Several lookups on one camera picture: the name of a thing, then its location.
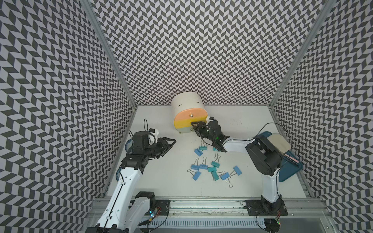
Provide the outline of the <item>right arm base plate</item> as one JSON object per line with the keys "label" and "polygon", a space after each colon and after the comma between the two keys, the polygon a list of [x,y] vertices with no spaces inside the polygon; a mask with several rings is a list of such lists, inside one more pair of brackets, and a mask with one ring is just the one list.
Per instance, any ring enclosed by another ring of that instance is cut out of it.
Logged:
{"label": "right arm base plate", "polygon": [[288,210],[284,201],[279,198],[276,202],[270,203],[267,200],[246,200],[248,215],[257,216],[287,216]]}

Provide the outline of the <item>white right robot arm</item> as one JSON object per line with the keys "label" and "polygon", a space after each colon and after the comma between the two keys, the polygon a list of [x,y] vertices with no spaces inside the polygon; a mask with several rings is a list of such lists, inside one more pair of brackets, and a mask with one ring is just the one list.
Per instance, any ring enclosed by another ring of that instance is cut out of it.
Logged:
{"label": "white right robot arm", "polygon": [[193,121],[192,129],[202,140],[211,141],[219,152],[240,152],[250,156],[253,165],[262,175],[262,201],[274,204],[280,199],[278,188],[282,153],[264,136],[252,139],[235,139],[223,134],[218,121]]}

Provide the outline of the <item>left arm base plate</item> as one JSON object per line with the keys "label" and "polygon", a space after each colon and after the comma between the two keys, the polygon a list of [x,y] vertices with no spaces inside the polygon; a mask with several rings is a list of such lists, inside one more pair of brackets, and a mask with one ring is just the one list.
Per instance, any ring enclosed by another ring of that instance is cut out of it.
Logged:
{"label": "left arm base plate", "polygon": [[156,200],[155,206],[151,207],[151,209],[145,214],[145,216],[167,216],[170,211],[170,200]]}

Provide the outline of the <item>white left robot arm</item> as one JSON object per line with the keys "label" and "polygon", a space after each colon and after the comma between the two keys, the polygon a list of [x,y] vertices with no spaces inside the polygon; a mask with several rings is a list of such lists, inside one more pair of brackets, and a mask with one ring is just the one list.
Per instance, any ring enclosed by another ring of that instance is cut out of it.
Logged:
{"label": "white left robot arm", "polygon": [[149,160],[163,157],[175,143],[175,139],[157,137],[156,130],[133,134],[114,193],[96,225],[86,229],[87,233],[133,233],[138,228],[144,215],[156,208],[156,198],[153,192],[141,191],[130,204],[137,183]]}

